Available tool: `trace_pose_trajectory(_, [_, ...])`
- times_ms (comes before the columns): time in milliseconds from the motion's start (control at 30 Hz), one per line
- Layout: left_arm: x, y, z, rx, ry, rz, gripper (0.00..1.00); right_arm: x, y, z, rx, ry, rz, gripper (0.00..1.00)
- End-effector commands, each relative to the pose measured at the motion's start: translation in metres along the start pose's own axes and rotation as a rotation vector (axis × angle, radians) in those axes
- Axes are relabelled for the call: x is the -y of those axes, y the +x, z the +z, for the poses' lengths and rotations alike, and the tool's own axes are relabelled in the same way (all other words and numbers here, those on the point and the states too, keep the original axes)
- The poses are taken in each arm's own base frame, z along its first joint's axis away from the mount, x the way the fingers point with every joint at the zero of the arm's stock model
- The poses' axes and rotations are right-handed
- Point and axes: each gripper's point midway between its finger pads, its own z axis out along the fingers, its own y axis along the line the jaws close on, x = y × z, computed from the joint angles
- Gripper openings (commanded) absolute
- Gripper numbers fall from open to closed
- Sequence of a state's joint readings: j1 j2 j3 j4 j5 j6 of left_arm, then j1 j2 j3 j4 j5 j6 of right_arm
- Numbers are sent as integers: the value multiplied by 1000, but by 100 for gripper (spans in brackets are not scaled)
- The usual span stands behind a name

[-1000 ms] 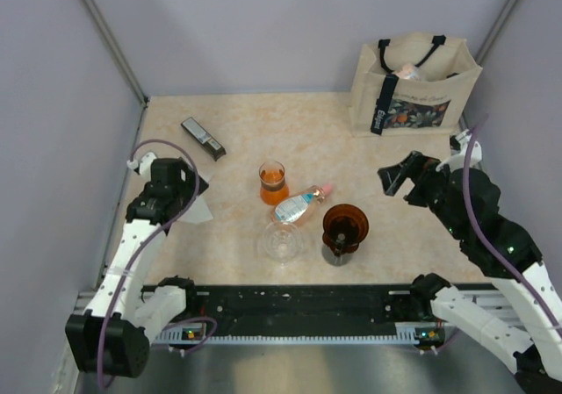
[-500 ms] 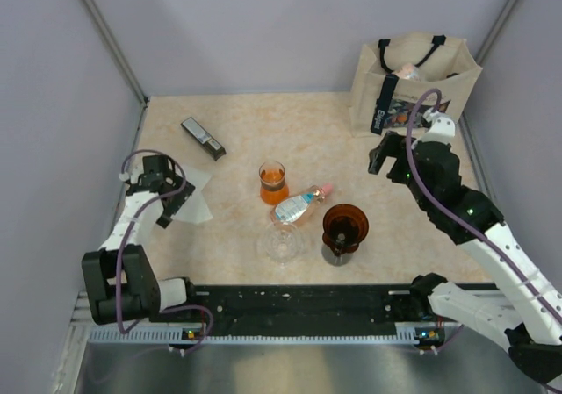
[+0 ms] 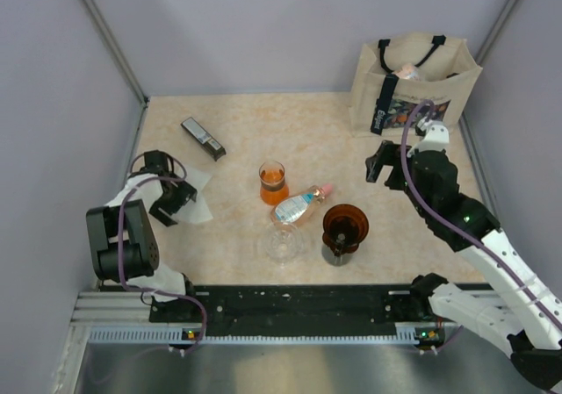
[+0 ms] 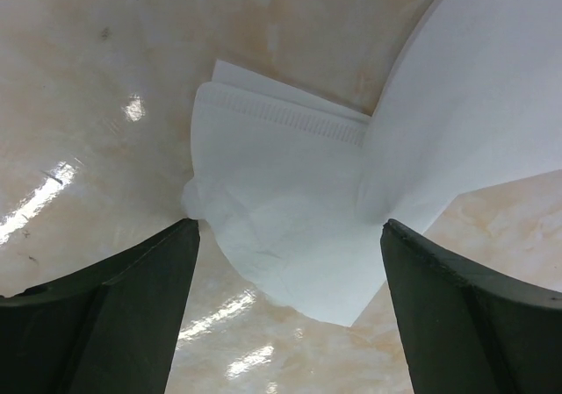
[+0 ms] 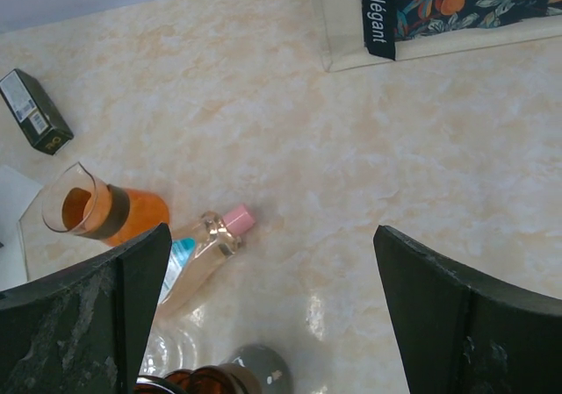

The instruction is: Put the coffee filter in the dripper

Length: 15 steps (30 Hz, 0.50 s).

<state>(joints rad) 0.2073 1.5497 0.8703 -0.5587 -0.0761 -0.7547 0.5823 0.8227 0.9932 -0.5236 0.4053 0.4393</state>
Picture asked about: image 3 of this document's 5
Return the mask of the white paper coffee filter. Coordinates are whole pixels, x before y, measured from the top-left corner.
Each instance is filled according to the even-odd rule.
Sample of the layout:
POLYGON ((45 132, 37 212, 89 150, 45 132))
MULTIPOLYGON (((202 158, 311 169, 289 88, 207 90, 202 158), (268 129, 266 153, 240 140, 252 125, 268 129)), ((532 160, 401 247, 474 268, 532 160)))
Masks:
POLYGON ((185 167, 187 172, 186 182, 197 190, 195 200, 189 200, 175 214, 174 218, 187 224, 201 224, 213 219, 213 215, 205 200, 203 189, 209 183, 212 176, 206 172, 193 168, 185 167))

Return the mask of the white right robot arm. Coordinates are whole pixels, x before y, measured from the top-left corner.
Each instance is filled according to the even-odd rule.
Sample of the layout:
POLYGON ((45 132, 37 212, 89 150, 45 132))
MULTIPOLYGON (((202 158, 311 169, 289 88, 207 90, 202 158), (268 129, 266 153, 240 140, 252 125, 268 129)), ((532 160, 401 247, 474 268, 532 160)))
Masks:
POLYGON ((444 150, 415 152, 390 140, 365 161, 366 180, 405 193, 428 229, 476 268, 504 305, 430 273, 413 280, 416 318, 452 320, 497 347, 519 374, 548 393, 561 391, 561 298, 525 263, 498 219, 459 190, 458 169, 444 150))

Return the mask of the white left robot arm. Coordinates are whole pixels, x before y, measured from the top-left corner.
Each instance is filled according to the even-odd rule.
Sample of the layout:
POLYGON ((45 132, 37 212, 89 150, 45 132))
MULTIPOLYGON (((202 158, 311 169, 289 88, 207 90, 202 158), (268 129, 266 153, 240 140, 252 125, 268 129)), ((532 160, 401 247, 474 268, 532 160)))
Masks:
POLYGON ((199 308, 191 281, 160 258, 151 220, 165 227, 213 218, 198 188, 187 181, 179 160, 160 150, 136 157, 123 188, 107 203, 86 213, 92 266, 97 278, 124 290, 147 293, 169 303, 178 319, 193 319, 199 308))

